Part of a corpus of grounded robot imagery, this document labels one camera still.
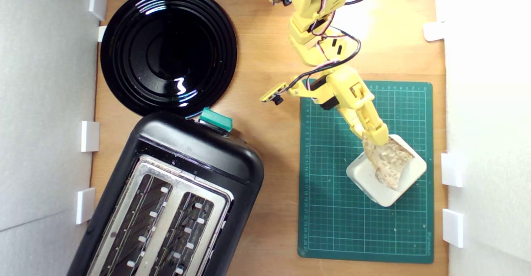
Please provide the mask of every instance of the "wooden surface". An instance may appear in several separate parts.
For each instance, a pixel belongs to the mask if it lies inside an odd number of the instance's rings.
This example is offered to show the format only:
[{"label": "wooden surface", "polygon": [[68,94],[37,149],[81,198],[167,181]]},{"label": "wooden surface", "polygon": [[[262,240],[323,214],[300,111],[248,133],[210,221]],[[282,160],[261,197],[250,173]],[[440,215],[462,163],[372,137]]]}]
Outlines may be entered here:
[{"label": "wooden surface", "polygon": [[[108,0],[107,19],[125,1]],[[433,83],[436,230],[435,261],[430,265],[297,255],[299,100],[285,97],[278,107],[258,102],[273,85],[308,70],[288,41],[293,8],[272,7],[268,0],[216,1],[233,20],[239,63],[231,86],[213,109],[234,119],[235,128],[258,150],[265,166],[262,190],[228,275],[447,276],[448,246],[442,240],[442,208],[447,202],[439,156],[446,149],[444,51],[442,43],[427,43],[422,34],[423,23],[435,19],[434,0],[366,0],[350,6],[365,26],[364,34],[353,34],[360,36],[363,47],[351,61],[363,78]],[[92,176],[98,200],[139,118],[112,96],[99,68],[95,119],[101,123],[101,146],[94,155]]]}]

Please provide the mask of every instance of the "green cutting mat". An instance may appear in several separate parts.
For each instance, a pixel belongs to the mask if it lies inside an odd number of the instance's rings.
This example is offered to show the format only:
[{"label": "green cutting mat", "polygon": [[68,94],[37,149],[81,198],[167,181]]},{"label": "green cutting mat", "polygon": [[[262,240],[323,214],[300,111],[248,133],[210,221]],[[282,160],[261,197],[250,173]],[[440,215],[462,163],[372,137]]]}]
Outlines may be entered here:
[{"label": "green cutting mat", "polygon": [[367,81],[391,134],[427,162],[427,172],[389,208],[347,177],[363,152],[336,110],[301,99],[298,253],[357,261],[433,262],[433,108],[430,83]]}]

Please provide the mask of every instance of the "white bracket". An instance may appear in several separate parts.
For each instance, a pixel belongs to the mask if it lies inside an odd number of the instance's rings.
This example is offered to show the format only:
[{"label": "white bracket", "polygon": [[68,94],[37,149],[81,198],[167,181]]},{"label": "white bracket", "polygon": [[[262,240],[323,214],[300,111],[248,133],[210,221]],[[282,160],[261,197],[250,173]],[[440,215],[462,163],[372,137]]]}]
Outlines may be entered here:
[{"label": "white bracket", "polygon": [[442,239],[457,248],[463,248],[464,215],[444,208],[442,210]]},{"label": "white bracket", "polygon": [[100,21],[105,21],[107,13],[107,0],[90,0],[89,11]]},{"label": "white bracket", "polygon": [[76,207],[76,224],[87,222],[94,214],[96,189],[88,188],[78,191],[78,205]]},{"label": "white bracket", "polygon": [[81,122],[81,152],[99,151],[99,123]]},{"label": "white bracket", "polygon": [[464,184],[463,159],[454,154],[441,154],[442,183],[462,188]]},{"label": "white bracket", "polygon": [[105,34],[105,30],[107,30],[107,26],[100,26],[98,29],[98,43],[101,43],[103,41],[103,35]]},{"label": "white bracket", "polygon": [[429,42],[434,42],[436,40],[444,39],[446,36],[446,26],[444,22],[446,21],[446,16],[448,13],[446,0],[435,0],[436,6],[436,22],[425,23],[422,27],[424,32],[424,38]]}]

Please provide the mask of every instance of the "robotic arm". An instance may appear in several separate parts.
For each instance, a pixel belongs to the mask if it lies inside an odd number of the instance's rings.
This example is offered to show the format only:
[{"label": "robotic arm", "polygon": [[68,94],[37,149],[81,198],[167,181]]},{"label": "robotic arm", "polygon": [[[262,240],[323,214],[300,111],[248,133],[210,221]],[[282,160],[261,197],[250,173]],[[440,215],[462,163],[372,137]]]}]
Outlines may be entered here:
[{"label": "robotic arm", "polygon": [[[387,125],[380,119],[369,91],[356,70],[347,65],[360,51],[361,42],[331,27],[335,11],[344,5],[362,0],[270,0],[284,6],[293,4],[295,13],[290,19],[290,42],[307,66],[314,69],[281,83],[265,94],[262,102],[280,104],[282,94],[311,98],[325,110],[336,108],[359,138],[366,138],[377,146],[389,141]],[[319,78],[309,83],[313,74]]]}]

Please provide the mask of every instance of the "white wall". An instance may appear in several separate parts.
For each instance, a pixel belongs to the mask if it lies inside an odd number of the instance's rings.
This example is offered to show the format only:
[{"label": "white wall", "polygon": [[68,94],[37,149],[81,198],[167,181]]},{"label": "white wall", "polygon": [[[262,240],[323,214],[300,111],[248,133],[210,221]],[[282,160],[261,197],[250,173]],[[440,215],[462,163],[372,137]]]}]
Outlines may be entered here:
[{"label": "white wall", "polygon": [[85,225],[80,153],[92,120],[98,20],[89,0],[0,0],[0,275],[64,275]]},{"label": "white wall", "polygon": [[449,208],[465,216],[451,276],[531,275],[531,0],[448,0],[448,153],[465,187]]}]

